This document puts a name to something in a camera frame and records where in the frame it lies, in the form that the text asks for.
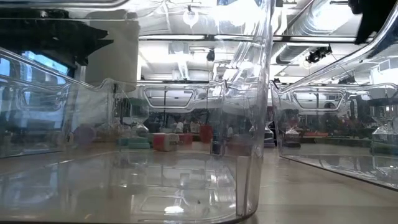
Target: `green object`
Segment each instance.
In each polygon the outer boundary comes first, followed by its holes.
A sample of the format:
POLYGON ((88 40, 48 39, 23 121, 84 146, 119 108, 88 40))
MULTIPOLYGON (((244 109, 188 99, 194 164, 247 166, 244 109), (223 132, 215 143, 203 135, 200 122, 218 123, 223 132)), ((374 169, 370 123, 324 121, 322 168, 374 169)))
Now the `green object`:
POLYGON ((149 143, 132 143, 129 144, 129 149, 150 149, 149 143))
POLYGON ((129 139, 129 149, 150 149, 148 138, 129 139))
POLYGON ((128 146, 128 144, 129 144, 129 139, 128 139, 128 138, 121 138, 121 139, 118 139, 118 140, 116 140, 116 144, 117 144, 118 146, 128 146))

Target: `concrete floor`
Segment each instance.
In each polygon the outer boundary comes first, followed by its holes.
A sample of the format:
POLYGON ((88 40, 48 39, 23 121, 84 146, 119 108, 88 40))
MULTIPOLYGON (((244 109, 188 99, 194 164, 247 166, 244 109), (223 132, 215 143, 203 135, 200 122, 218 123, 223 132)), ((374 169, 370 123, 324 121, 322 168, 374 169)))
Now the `concrete floor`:
POLYGON ((266 149, 259 208, 246 224, 396 223, 398 192, 280 158, 266 149))

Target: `purple object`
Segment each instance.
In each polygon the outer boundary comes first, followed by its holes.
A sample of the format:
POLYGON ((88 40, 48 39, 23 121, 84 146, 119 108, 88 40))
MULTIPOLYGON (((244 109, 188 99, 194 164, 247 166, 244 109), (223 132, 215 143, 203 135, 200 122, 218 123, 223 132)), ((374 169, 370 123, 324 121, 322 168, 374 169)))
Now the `purple object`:
POLYGON ((73 132, 75 142, 79 145, 87 145, 94 141, 96 134, 94 128, 79 126, 73 132))

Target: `spotlight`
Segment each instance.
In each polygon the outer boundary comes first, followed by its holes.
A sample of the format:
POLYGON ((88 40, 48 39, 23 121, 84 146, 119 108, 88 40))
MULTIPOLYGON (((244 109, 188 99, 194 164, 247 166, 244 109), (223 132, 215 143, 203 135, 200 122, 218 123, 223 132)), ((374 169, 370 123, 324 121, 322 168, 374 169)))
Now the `spotlight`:
POLYGON ((182 15, 182 20, 186 25, 189 25, 191 28, 195 25, 199 20, 199 14, 192 10, 191 5, 188 6, 188 10, 184 12, 182 15))
POLYGON ((209 53, 206 56, 208 62, 214 62, 216 55, 214 53, 214 49, 210 49, 209 53))
POLYGON ((316 50, 311 51, 310 55, 308 57, 306 57, 305 60, 308 63, 317 63, 321 59, 326 57, 326 55, 331 54, 332 52, 333 51, 331 50, 330 45, 329 45, 329 47, 319 47, 316 50))

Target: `plastic bin wall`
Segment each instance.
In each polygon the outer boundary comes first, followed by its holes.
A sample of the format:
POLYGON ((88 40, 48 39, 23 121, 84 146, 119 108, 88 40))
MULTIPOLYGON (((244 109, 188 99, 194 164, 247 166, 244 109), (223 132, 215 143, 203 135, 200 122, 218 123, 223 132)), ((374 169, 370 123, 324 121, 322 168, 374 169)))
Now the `plastic bin wall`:
POLYGON ((252 215, 273 3, 2 2, 0 27, 18 29, 0 44, 0 220, 223 223, 252 215), (219 59, 207 59, 202 44, 229 43, 235 73, 189 76, 189 63, 204 59, 208 69, 219 59), (199 59, 179 48, 186 44, 199 59), (140 80, 149 67, 141 47, 180 69, 171 80, 140 80))
POLYGON ((271 89, 281 156, 398 188, 395 84, 271 89))

